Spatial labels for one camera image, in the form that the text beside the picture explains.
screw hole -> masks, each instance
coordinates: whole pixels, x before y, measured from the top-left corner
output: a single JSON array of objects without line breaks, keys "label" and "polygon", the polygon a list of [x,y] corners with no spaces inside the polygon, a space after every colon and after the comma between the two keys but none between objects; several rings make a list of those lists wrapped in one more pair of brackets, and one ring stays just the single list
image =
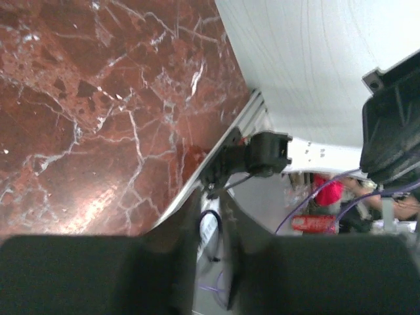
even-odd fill
[{"label": "screw hole", "polygon": [[369,84],[369,86],[370,86],[372,89],[374,89],[374,90],[376,90],[376,89],[378,89],[378,88],[379,88],[379,84],[378,84],[378,82],[376,82],[376,81],[371,82],[371,83]]}]

red marble table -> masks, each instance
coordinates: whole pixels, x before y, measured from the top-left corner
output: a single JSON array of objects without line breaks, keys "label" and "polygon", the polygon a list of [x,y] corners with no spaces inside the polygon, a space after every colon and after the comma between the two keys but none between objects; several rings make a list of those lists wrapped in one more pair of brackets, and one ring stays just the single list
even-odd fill
[{"label": "red marble table", "polygon": [[210,0],[0,0],[0,236],[150,229],[249,98]]}]

white wood grain board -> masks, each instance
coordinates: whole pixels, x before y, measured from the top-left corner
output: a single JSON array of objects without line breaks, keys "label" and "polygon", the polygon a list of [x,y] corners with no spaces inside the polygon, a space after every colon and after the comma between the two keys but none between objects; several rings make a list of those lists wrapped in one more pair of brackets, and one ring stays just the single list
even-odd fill
[{"label": "white wood grain board", "polygon": [[240,68],[276,131],[362,145],[362,76],[420,49],[420,1],[216,0]]}]

black clamp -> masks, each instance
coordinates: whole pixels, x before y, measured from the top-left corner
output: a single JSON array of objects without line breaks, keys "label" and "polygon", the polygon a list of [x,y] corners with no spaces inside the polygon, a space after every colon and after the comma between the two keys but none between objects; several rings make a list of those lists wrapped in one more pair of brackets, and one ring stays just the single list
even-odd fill
[{"label": "black clamp", "polygon": [[234,128],[201,172],[201,183],[211,191],[223,188],[235,173],[254,177],[279,174],[291,163],[287,158],[287,143],[291,140],[287,134],[271,131],[244,139],[240,130]]}]

red cloth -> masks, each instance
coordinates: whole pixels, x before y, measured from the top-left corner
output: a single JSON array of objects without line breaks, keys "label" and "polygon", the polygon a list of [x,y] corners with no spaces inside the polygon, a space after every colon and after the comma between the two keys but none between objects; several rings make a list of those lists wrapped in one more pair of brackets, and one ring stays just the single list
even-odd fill
[{"label": "red cloth", "polygon": [[[314,184],[315,187],[321,186],[325,183],[327,179],[321,177],[320,175],[314,174]],[[341,199],[341,194],[343,193],[343,184],[338,180],[327,185],[324,189],[318,192],[318,195],[315,197],[315,202],[321,206],[332,205],[333,203],[338,202]]]}]

